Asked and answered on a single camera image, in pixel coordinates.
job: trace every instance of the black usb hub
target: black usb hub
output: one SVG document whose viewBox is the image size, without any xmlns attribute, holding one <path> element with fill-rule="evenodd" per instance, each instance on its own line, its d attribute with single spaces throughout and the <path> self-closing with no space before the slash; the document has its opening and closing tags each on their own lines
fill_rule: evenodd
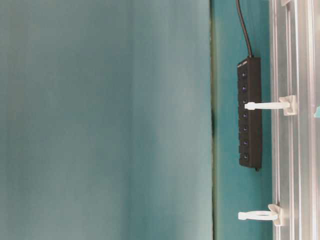
<svg viewBox="0 0 320 240">
<path fill-rule="evenodd" d="M 261 103 L 261 63 L 248 57 L 237 65 L 239 163 L 259 170 L 262 167 L 262 111 L 247 110 L 249 102 Z"/>
</svg>

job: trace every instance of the cable clip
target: cable clip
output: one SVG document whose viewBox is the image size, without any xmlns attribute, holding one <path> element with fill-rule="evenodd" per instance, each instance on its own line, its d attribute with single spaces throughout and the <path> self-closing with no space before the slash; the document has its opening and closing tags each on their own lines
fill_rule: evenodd
<svg viewBox="0 0 320 240">
<path fill-rule="evenodd" d="M 249 211 L 239 212 L 239 220 L 259 220 L 259 221 L 273 221 L 273 224 L 277 227 L 283 226 L 283 209 L 275 204 L 269 204 L 270 211 Z"/>
<path fill-rule="evenodd" d="M 292 116 L 298 114 L 297 97 L 295 95 L 280 97 L 279 102 L 248 102 L 244 105 L 244 108 L 248 110 L 283 109 L 283 114 L 285 116 Z"/>
</svg>

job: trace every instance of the black cable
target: black cable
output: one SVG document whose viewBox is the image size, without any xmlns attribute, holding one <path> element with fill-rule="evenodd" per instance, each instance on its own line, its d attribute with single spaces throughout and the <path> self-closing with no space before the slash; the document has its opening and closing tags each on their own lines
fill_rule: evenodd
<svg viewBox="0 0 320 240">
<path fill-rule="evenodd" d="M 238 15 L 239 15 L 241 27 L 242 27 L 242 30 L 243 30 L 243 34 L 244 34 L 246 46 L 247 46 L 247 48 L 248 48 L 249 58 L 252 58 L 253 55 L 252 55 L 251 44 L 250 44 L 250 40 L 249 40 L 249 36 L 248 36 L 247 29 L 246 29 L 244 17 L 242 16 L 242 13 L 241 13 L 240 2 L 239 2 L 239 1 L 240 1 L 240 0 L 235 0 L 235 2 L 236 2 L 236 9 L 237 9 L 237 11 L 238 11 Z"/>
</svg>

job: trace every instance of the green wall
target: green wall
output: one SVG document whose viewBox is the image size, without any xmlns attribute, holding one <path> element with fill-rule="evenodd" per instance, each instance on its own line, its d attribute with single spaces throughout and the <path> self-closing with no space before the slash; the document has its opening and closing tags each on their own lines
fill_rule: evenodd
<svg viewBox="0 0 320 240">
<path fill-rule="evenodd" d="M 212 239 L 209 10 L 133 1 L 131 240 Z"/>
<path fill-rule="evenodd" d="M 262 101 L 270 101 L 269 1 L 241 0 L 255 56 L 261 57 Z M 240 221 L 238 212 L 272 203 L 271 113 L 263 111 L 262 169 L 239 165 L 237 63 L 248 56 L 235 0 L 212 0 L 217 240 L 272 239 L 272 223 Z"/>
<path fill-rule="evenodd" d="M 130 11 L 2 1 L 1 239 L 128 239 Z"/>
</svg>

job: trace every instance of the teal surface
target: teal surface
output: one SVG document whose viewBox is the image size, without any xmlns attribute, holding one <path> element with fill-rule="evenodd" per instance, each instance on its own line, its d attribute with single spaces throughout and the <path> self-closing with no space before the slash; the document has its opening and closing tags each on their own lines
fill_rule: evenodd
<svg viewBox="0 0 320 240">
<path fill-rule="evenodd" d="M 128 239 L 129 11 L 2 1 L 1 239 Z"/>
<path fill-rule="evenodd" d="M 212 239 L 207 0 L 135 0 L 131 240 Z"/>
<path fill-rule="evenodd" d="M 269 1 L 241 0 L 255 56 L 261 57 L 262 101 L 270 101 Z M 248 56 L 235 0 L 212 1 L 215 92 L 215 236 L 217 240 L 272 239 L 272 223 L 240 221 L 238 212 L 267 210 L 272 202 L 271 113 L 263 111 L 262 169 L 239 165 L 237 64 Z"/>
<path fill-rule="evenodd" d="M 316 108 L 316 112 L 315 112 L 315 114 L 314 114 L 314 117 L 315 117 L 315 118 L 320 118 L 320 106 L 318 106 L 318 107 Z"/>
<path fill-rule="evenodd" d="M 4 240 L 209 240 L 209 2 L 3 0 Z"/>
</svg>

